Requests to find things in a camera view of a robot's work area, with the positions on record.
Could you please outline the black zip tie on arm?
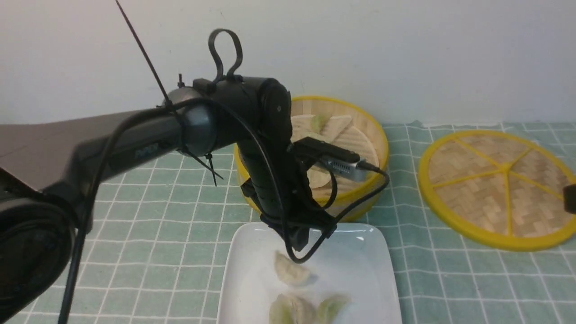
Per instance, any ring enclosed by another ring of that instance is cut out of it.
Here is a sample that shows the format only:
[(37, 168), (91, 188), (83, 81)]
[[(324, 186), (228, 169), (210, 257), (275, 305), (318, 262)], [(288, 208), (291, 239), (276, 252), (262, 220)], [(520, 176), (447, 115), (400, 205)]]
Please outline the black zip tie on arm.
[(213, 169), (213, 163), (212, 163), (212, 154), (208, 153), (206, 156), (206, 159), (208, 161), (208, 164), (206, 164), (203, 160), (200, 160), (200, 158), (198, 158), (197, 156), (193, 155), (190, 151), (189, 148), (187, 147), (185, 140), (185, 130), (186, 130), (186, 123), (185, 120), (183, 119), (183, 117), (177, 112), (177, 109), (175, 109), (175, 107), (173, 106), (173, 103), (171, 102), (171, 99), (169, 98), (169, 96), (167, 95), (167, 92), (165, 90), (165, 87), (163, 86), (153, 64), (152, 61), (150, 60), (150, 57), (148, 56), (148, 54), (146, 53), (146, 50), (144, 49), (144, 46), (142, 45), (142, 42), (140, 41), (138, 35), (136, 34), (136, 31), (134, 29), (134, 27), (132, 26), (131, 22), (129, 21), (129, 18), (127, 16), (127, 14), (124, 12), (124, 9), (121, 6), (121, 3), (116, 0), (115, 3), (117, 4), (123, 18), (124, 21), (126, 22), (129, 30), (131, 31), (131, 34), (133, 36), (133, 38), (135, 39), (142, 55), (144, 56), (144, 59), (146, 60), (148, 67), (150, 68), (154, 79), (157, 82), (158, 87), (160, 88), (160, 91), (162, 93), (162, 95), (164, 96), (164, 107), (167, 109), (167, 111), (169, 111), (171, 113), (171, 115), (173, 115), (173, 117), (175, 118), (175, 120), (177, 121), (177, 123), (179, 123), (180, 125), (180, 145), (178, 148), (178, 152), (181, 153), (182, 155), (185, 155), (187, 157), (191, 157), (194, 160), (196, 160), (200, 165), (202, 165), (203, 167), (205, 167), (207, 170), (209, 170), (212, 173), (212, 178), (213, 178), (213, 182), (214, 182), (214, 186), (217, 187), (217, 181), (216, 178), (222, 178), (222, 176), (220, 176), (214, 169)]

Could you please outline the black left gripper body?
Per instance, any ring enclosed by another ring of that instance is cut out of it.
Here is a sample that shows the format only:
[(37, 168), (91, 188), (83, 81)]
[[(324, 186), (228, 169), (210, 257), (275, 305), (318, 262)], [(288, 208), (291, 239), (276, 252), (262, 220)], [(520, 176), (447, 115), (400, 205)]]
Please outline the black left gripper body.
[(313, 197), (307, 170), (297, 160), (292, 142), (261, 139), (237, 144), (241, 162), (249, 174), (241, 188), (259, 211), (261, 221), (275, 230), (288, 248), (300, 252), (312, 229), (330, 237), (337, 222)]

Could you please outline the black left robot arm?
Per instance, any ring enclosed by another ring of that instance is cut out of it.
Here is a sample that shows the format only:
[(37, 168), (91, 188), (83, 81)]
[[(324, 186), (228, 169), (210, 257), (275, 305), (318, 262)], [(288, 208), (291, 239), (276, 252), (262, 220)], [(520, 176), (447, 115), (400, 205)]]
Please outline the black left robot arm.
[(288, 249), (310, 229), (329, 238), (336, 221), (312, 197), (313, 165), (291, 142), (291, 96), (272, 78), (194, 80), (160, 107), (45, 124), (1, 126), (1, 322), (44, 293), (68, 263), (63, 311), (72, 305), (99, 185), (177, 151), (199, 159), (236, 144), (261, 220)]

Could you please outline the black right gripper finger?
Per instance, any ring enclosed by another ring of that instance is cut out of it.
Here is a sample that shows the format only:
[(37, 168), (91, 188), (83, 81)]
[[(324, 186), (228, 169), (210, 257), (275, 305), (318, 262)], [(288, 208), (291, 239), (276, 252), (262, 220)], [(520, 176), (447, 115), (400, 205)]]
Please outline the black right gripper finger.
[(576, 184), (572, 183), (563, 188), (564, 211), (576, 215)]

